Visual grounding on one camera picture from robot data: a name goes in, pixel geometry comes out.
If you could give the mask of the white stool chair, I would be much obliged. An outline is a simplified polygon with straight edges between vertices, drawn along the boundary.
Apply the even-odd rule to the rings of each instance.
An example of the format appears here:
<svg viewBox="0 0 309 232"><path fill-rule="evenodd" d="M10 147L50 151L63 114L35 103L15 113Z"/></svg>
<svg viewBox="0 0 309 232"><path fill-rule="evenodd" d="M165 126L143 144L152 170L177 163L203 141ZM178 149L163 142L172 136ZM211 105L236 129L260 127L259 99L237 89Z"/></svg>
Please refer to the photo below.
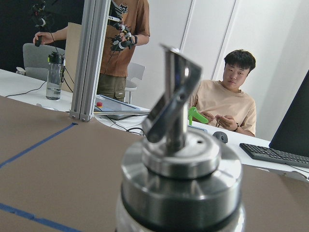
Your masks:
<svg viewBox="0 0 309 232"><path fill-rule="evenodd" d="M133 82L132 80L134 78L142 80L143 74L145 71L145 66L131 62L128 65L127 68L127 78L126 78L126 87L125 87L125 92L128 92L129 97L128 97L128 103L132 103L132 92L137 90L137 84Z"/></svg>

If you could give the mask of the teach pendant tablet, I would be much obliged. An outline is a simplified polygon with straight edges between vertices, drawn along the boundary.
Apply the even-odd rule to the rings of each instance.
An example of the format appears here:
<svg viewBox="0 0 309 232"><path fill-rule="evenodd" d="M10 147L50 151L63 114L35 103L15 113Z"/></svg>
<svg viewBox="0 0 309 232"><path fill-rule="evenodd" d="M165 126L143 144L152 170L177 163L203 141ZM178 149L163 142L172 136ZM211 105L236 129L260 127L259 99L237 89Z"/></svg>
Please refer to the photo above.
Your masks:
<svg viewBox="0 0 309 232"><path fill-rule="evenodd" d="M94 114L96 116L109 116L112 119L122 119L127 116L148 115L150 110L140 109L134 105L124 103L104 95L96 95Z"/></svg>

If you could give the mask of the seated person beige shirt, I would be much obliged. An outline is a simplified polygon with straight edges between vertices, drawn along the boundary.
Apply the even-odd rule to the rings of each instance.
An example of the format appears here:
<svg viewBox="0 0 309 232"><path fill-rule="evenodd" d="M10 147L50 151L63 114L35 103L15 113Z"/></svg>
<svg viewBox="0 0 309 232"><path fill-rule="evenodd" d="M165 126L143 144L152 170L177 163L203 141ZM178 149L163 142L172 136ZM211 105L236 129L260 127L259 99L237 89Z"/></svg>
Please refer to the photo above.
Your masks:
<svg viewBox="0 0 309 232"><path fill-rule="evenodd" d="M192 93L188 107L195 107L211 126L254 137L255 101L240 87L255 68L256 60L250 52L239 49L227 54L224 61L223 79L202 80Z"/></svg>

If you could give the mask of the black computer monitor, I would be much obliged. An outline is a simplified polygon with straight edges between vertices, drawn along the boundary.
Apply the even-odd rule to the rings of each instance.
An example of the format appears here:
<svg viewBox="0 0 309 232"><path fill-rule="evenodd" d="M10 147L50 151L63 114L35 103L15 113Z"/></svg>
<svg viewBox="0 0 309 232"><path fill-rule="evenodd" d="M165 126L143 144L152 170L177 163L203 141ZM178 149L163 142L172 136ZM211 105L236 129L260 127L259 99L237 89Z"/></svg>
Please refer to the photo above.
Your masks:
<svg viewBox="0 0 309 232"><path fill-rule="evenodd" d="M306 74L269 147L309 156L309 75Z"/></svg>

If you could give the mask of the black keyboard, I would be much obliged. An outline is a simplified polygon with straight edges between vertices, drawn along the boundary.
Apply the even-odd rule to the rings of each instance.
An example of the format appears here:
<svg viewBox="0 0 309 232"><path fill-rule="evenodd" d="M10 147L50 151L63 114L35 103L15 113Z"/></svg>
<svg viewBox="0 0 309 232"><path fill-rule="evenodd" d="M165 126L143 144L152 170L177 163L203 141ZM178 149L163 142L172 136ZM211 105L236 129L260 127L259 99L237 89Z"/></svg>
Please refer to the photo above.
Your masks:
<svg viewBox="0 0 309 232"><path fill-rule="evenodd" d="M279 164L293 165L297 167L309 167L309 158L288 152L275 150L268 147L240 143L240 148L252 159L274 162Z"/></svg>

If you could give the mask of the clear water bottle black lid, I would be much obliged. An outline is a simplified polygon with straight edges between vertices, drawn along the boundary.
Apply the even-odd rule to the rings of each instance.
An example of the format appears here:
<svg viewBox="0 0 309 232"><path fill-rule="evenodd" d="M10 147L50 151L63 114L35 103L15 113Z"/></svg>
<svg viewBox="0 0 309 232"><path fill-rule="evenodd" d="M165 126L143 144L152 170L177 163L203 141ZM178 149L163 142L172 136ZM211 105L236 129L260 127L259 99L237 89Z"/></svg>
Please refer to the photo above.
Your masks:
<svg viewBox="0 0 309 232"><path fill-rule="evenodd" d="M46 81L46 98L59 100L61 85L64 82L65 57L53 51L48 56L48 75Z"/></svg>

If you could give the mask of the aluminium frame post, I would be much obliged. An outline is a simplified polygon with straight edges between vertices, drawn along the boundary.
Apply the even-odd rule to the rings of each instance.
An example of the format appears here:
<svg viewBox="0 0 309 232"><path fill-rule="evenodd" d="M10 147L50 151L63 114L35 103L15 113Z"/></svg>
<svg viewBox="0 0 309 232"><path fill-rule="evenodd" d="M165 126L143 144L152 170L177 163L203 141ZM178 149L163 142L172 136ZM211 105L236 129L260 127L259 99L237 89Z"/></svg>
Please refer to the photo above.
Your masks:
<svg viewBox="0 0 309 232"><path fill-rule="evenodd" d="M88 122L94 116L98 78L101 67L109 0L86 0L79 53L76 65L70 117Z"/></svg>

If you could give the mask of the grey office chair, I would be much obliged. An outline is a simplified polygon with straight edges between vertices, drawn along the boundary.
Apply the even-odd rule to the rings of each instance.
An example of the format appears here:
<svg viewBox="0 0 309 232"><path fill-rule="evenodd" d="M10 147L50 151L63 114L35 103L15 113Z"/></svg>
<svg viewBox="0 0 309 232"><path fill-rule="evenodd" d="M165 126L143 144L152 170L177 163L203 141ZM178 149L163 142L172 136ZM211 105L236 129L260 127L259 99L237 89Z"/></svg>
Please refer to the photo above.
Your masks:
<svg viewBox="0 0 309 232"><path fill-rule="evenodd" d="M25 43L23 45L23 59L26 70L25 75L35 79L47 80L48 75L48 56L52 52L58 52L61 55L65 54L62 48L51 45L40 45L36 47L35 44Z"/></svg>

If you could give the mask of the black computer mouse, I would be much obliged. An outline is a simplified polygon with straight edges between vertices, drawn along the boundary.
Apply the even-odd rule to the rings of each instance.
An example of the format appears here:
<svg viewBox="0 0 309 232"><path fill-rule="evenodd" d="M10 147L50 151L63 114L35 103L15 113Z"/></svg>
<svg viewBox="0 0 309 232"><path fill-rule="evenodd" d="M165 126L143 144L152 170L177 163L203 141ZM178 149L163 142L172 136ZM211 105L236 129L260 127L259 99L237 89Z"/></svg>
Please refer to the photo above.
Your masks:
<svg viewBox="0 0 309 232"><path fill-rule="evenodd" d="M228 136L226 133L222 132L222 131L216 131L213 133L213 136L218 139L220 142L222 143L228 143Z"/></svg>

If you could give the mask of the standing person brown shirt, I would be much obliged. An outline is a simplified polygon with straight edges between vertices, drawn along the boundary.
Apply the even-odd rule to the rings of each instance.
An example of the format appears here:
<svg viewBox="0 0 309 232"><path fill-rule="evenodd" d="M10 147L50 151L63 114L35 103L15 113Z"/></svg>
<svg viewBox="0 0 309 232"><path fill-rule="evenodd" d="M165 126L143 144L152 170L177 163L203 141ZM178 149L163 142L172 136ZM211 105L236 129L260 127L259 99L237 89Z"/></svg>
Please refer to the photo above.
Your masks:
<svg viewBox="0 0 309 232"><path fill-rule="evenodd" d="M119 21L106 28L97 94L124 101L127 67L136 46L150 39L149 3L146 0L114 0Z"/></svg>

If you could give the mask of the green grabber tool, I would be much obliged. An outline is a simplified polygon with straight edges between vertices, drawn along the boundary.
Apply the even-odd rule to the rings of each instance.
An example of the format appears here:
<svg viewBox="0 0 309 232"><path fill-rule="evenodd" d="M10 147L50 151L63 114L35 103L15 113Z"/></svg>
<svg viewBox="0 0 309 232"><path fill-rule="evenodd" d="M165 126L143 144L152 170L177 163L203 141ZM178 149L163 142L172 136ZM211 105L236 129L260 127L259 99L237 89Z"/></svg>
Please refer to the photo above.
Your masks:
<svg viewBox="0 0 309 232"><path fill-rule="evenodd" d="M189 125L192 125L193 118L197 119L199 122L203 124L207 124L209 121L206 117L204 117L202 114L200 114L195 107L191 107L188 110L188 119L189 119Z"/></svg>

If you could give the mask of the glass sauce bottle steel spout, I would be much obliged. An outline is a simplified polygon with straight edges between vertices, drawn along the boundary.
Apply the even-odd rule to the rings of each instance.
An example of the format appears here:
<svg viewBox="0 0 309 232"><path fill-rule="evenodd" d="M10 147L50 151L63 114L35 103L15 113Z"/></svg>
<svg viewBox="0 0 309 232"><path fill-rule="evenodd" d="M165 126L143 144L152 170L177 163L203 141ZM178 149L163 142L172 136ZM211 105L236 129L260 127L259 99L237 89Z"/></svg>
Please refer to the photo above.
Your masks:
<svg viewBox="0 0 309 232"><path fill-rule="evenodd" d="M143 121L145 137L121 163L118 232L243 232L242 165L235 152L189 128L188 99L202 69L164 47L166 90Z"/></svg>

